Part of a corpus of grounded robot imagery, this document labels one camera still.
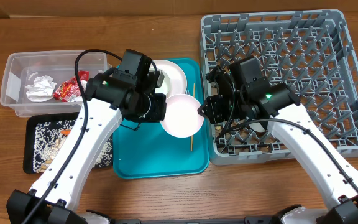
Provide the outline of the pink bowl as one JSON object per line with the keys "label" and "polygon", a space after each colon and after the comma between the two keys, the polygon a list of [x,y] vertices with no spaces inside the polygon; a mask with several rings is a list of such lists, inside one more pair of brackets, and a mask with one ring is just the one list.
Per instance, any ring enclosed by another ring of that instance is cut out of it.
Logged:
{"label": "pink bowl", "polygon": [[198,114],[200,102],[191,95],[177,94],[166,100],[166,113],[162,128],[176,138],[187,138],[196,134],[204,123]]}

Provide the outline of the white cup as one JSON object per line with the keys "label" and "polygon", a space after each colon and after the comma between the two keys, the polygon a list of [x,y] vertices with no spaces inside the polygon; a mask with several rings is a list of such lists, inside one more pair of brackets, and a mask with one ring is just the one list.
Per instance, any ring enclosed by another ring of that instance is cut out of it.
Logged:
{"label": "white cup", "polygon": [[267,122],[258,122],[258,123],[251,123],[249,124],[250,129],[254,130],[258,133],[264,133],[267,129]]}

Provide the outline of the red snack wrapper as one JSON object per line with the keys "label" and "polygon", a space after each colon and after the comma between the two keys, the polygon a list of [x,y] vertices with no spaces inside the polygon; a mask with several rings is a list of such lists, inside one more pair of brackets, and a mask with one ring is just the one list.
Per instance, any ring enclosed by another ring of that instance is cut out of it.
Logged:
{"label": "red snack wrapper", "polygon": [[[86,90],[87,82],[90,78],[90,72],[80,70],[78,72],[80,83],[83,90]],[[76,77],[72,77],[67,81],[64,81],[55,91],[53,94],[53,98],[58,101],[62,102],[78,102],[82,101],[81,92],[79,89],[78,82]]]}

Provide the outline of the orange carrot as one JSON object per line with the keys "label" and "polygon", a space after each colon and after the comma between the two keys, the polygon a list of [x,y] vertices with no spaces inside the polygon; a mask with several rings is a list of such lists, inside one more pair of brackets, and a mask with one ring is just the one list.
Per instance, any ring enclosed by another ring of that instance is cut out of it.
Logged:
{"label": "orange carrot", "polygon": [[71,131],[70,131],[69,129],[64,129],[64,130],[61,130],[61,131],[60,131],[60,133],[61,133],[62,135],[64,135],[64,136],[69,135],[70,132],[71,132]]}

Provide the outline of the peanut shells and rice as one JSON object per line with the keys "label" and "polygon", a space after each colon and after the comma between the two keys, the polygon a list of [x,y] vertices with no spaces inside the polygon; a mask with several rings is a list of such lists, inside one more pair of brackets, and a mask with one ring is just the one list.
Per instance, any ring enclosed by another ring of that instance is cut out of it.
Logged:
{"label": "peanut shells and rice", "polygon": [[[46,121],[35,126],[34,142],[30,143],[33,149],[31,173],[40,173],[46,170],[57,156],[66,138],[61,130],[71,130],[75,120]],[[104,144],[96,159],[94,168],[104,168],[112,165],[113,149],[112,136]]]}

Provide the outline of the white napkin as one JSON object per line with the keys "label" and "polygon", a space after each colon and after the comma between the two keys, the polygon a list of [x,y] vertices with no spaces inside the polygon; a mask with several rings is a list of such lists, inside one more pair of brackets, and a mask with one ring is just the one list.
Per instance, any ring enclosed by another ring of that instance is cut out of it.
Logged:
{"label": "white napkin", "polygon": [[32,85],[27,85],[26,97],[31,102],[45,102],[53,98],[56,88],[53,78],[48,75],[36,77]]}

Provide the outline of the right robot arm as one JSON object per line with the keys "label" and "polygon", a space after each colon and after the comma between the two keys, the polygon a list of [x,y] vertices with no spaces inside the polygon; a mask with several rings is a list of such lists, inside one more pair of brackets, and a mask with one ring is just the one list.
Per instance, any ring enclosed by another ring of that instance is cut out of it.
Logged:
{"label": "right robot arm", "polygon": [[245,217],[245,223],[358,223],[358,170],[316,127],[286,83],[271,85],[253,56],[230,64],[227,72],[215,66],[206,80],[218,92],[204,100],[199,115],[211,124],[224,123],[221,136],[254,124],[255,131],[268,131],[294,155],[326,206],[292,205],[274,215]]}

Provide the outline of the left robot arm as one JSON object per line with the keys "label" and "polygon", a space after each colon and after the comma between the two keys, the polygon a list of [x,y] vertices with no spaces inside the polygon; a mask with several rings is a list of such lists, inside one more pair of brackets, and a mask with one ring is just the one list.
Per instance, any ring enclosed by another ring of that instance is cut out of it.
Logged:
{"label": "left robot arm", "polygon": [[142,124],[164,119],[166,96],[155,91],[163,79],[150,57],[126,49],[118,67],[80,86],[83,102],[75,124],[30,190],[12,192],[6,205],[10,222],[112,223],[112,218],[92,210],[76,213],[83,187],[103,146],[123,120]]}

